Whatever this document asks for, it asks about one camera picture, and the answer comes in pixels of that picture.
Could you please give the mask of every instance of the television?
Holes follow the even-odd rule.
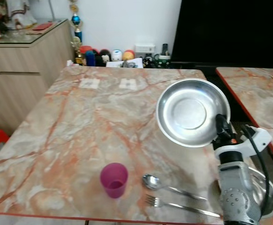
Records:
[[[273,0],[182,0],[172,62],[273,68]]]

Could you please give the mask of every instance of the metal bowl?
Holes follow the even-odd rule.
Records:
[[[249,173],[253,184],[253,198],[260,206],[266,193],[265,175],[260,171],[249,167]],[[273,216],[273,183],[270,181],[269,199],[262,219]]]
[[[157,103],[159,128],[173,142],[185,147],[203,147],[217,137],[215,118],[230,121],[230,107],[214,84],[197,78],[170,85]]]

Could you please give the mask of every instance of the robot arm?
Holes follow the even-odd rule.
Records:
[[[213,141],[219,166],[221,185],[221,206],[226,225],[257,225],[261,209],[253,198],[253,184],[249,168],[243,157],[256,155],[245,135],[243,143],[237,143],[230,124],[223,115],[216,116],[218,138]],[[271,141],[269,133],[262,128],[247,127],[258,151],[262,151]]]

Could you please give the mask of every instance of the marble tabletop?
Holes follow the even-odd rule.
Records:
[[[67,67],[0,151],[0,213],[109,221],[223,224],[220,218],[154,208],[145,195],[221,213],[218,160],[211,145],[184,148],[160,131],[162,91],[199,70]],[[104,192],[99,174],[111,163],[129,171],[125,194]],[[145,173],[209,201],[150,191]],[[273,218],[262,224],[273,224]]]
[[[273,69],[220,67],[217,71],[252,122],[272,135],[273,150]]]

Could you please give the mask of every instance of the trophy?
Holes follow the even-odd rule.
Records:
[[[79,37],[80,41],[82,41],[82,31],[81,27],[83,22],[80,20],[80,17],[77,15],[78,13],[78,6],[76,5],[77,0],[70,0],[70,9],[73,12],[72,19],[70,21],[71,27],[74,28],[74,34],[76,37]]]
[[[74,47],[76,57],[75,57],[75,63],[82,65],[83,59],[80,52],[80,46],[82,45],[79,37],[73,37],[73,41],[71,41],[72,46]]]

